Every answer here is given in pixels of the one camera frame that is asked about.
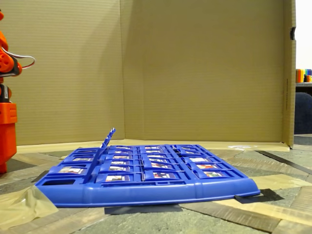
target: colorful objects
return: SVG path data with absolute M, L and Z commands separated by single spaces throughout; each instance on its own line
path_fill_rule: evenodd
M 258 195 L 252 179 L 200 145 L 74 150 L 36 186 L 58 207 L 156 205 Z
M 312 76 L 312 69 L 296 69 L 296 82 L 310 82 L 308 78 L 305 79 L 306 76 Z
M 307 82 L 312 82 L 312 76 L 311 75 L 306 75 Z

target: white cable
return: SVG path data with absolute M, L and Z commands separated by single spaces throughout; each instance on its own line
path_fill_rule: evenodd
M 35 64 L 35 62 L 36 62 L 35 58 L 34 58 L 34 57 L 32 57 L 32 56 L 15 55 L 15 54 L 13 54 L 13 53 L 10 53 L 10 52 L 6 51 L 3 47 L 2 47 L 2 50 L 3 50 L 5 53 L 7 53 L 8 55 L 11 55 L 12 57 L 15 57 L 15 58 L 19 58 L 19 59 L 24 59 L 24 58 L 32 58 L 32 59 L 34 60 L 31 64 L 29 64 L 29 65 L 27 65 L 27 66 L 22 67 L 22 69 L 29 68 L 29 67 L 31 67 L 32 65 L 34 65 L 34 64 Z

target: cardboard wall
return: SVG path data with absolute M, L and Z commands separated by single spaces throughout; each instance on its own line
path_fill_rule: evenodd
M 2 0 L 0 29 L 35 66 L 7 78 L 19 145 L 124 138 L 119 0 Z
M 281 142 L 283 4 L 121 0 L 126 137 Z
M 2 1 L 10 51 L 37 59 L 6 79 L 18 144 L 101 140 L 111 127 L 115 138 L 291 144 L 293 5 Z

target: orange plastic part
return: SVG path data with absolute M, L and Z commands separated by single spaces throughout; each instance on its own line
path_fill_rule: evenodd
M 6 161 L 16 154 L 16 104 L 0 103 L 0 173 L 6 172 Z
M 18 62 L 18 69 L 19 69 L 19 75 L 20 75 L 22 70 L 23 70 L 23 68 L 22 68 L 22 66 L 21 66 L 21 64 L 19 62 Z
M 4 48 L 6 51 L 8 51 L 8 43 L 6 42 L 6 39 L 2 32 L 0 32 L 0 72 L 9 72 L 14 67 L 14 61 L 13 59 L 5 53 L 2 48 Z
M 8 87 L 8 92 L 9 92 L 9 99 L 11 98 L 11 96 L 12 96 L 12 91 L 11 91 L 11 89 Z

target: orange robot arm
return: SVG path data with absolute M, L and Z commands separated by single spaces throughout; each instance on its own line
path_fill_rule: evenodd
M 3 77 L 18 76 L 24 68 L 16 58 L 33 58 L 31 56 L 18 56 L 8 52 L 8 44 L 0 31 L 0 174 L 7 171 L 6 161 L 16 154 L 15 123 L 17 122 L 16 104 L 10 102 L 11 90 L 3 84 Z

